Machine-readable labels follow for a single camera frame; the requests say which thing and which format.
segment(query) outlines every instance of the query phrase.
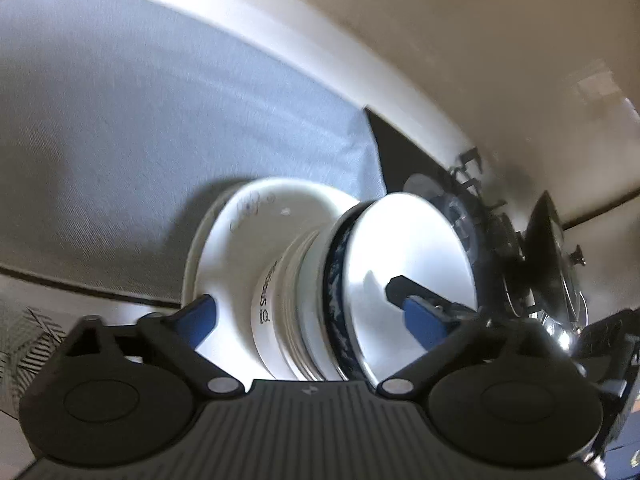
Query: gray fabric backdrop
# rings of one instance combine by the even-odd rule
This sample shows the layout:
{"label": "gray fabric backdrop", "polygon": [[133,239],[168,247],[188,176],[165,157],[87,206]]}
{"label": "gray fabric backdrop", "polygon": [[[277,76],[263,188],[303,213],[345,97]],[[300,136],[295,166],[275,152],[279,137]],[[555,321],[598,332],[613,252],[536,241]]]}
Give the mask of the gray fabric backdrop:
{"label": "gray fabric backdrop", "polygon": [[144,0],[0,0],[0,266],[177,301],[229,182],[385,193],[364,113]]}

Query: white ceramic bowl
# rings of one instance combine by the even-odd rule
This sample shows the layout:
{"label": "white ceramic bowl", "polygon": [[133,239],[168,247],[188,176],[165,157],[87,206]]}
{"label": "white ceramic bowl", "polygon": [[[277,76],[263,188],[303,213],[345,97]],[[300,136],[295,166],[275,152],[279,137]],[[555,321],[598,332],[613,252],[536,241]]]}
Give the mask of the white ceramic bowl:
{"label": "white ceramic bowl", "polygon": [[308,238],[309,233],[303,233],[281,256],[268,263],[256,283],[251,304],[251,329],[255,346],[267,370],[281,381],[308,379],[296,366],[290,354],[284,312],[287,287],[290,286],[286,274],[291,266],[296,265],[294,257],[299,252],[300,245]]}
{"label": "white ceramic bowl", "polygon": [[182,277],[182,293],[180,295],[180,306],[187,306],[191,301],[196,299],[195,296],[195,283],[196,272],[198,270],[198,264],[200,263],[200,256],[204,244],[207,241],[209,232],[213,227],[216,218],[222,211],[222,208],[226,205],[229,199],[234,195],[238,189],[246,184],[245,182],[240,184],[234,184],[227,187],[213,204],[209,207],[205,215],[202,217],[196,234],[193,236],[191,246],[189,247],[189,253],[187,254],[187,261],[184,265],[184,275]]}
{"label": "white ceramic bowl", "polygon": [[296,283],[296,311],[298,326],[306,350],[316,369],[327,381],[346,380],[341,373],[338,362],[331,350],[324,323],[322,309],[322,277],[329,246],[336,231],[359,208],[366,207],[362,203],[354,204],[334,222],[327,224],[313,241],[306,252],[298,280]]}
{"label": "white ceramic bowl", "polygon": [[323,375],[316,367],[300,332],[298,322],[297,287],[300,267],[309,248],[318,236],[319,231],[311,231],[296,248],[287,265],[283,278],[282,290],[282,320],[285,356],[290,361],[290,366],[295,367],[309,381],[322,381]]}
{"label": "white ceramic bowl", "polygon": [[212,225],[198,263],[193,295],[210,294],[218,323],[198,352],[249,388],[272,378],[251,327],[254,288],[261,274],[302,233],[335,222],[358,201],[305,180],[267,178],[242,186]]}

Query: white wall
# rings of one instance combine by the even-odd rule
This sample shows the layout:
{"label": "white wall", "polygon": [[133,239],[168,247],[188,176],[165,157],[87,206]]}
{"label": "white wall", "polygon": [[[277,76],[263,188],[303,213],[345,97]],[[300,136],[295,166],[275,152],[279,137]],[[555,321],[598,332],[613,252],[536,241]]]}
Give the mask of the white wall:
{"label": "white wall", "polygon": [[640,0],[306,1],[433,99],[524,210],[549,189],[569,219],[640,187]]}
{"label": "white wall", "polygon": [[565,232],[587,261],[577,267],[590,322],[640,306],[640,198]]}

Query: lid knob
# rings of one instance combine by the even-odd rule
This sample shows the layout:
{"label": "lid knob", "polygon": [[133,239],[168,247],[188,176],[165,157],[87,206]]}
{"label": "lid knob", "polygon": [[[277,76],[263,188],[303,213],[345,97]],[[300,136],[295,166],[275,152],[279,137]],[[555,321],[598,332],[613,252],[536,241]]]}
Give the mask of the lid knob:
{"label": "lid knob", "polygon": [[569,260],[574,265],[581,265],[584,267],[587,264],[584,259],[584,255],[582,254],[582,248],[580,247],[580,245],[576,245],[575,251],[569,254]]}

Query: metal pot lid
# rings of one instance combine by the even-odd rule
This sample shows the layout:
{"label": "metal pot lid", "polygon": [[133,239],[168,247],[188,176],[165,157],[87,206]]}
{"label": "metal pot lid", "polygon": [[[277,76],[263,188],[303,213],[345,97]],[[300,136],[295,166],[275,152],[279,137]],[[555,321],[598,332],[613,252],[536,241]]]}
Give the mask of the metal pot lid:
{"label": "metal pot lid", "polygon": [[393,193],[367,208],[347,235],[342,309],[350,348],[378,384],[425,353],[386,300],[391,278],[406,276],[449,301],[476,310],[465,250],[449,222],[420,197]]}
{"label": "metal pot lid", "polygon": [[563,245],[558,212],[545,191],[529,219],[525,260],[536,304],[553,320],[569,327],[580,319],[580,291],[574,266]]}

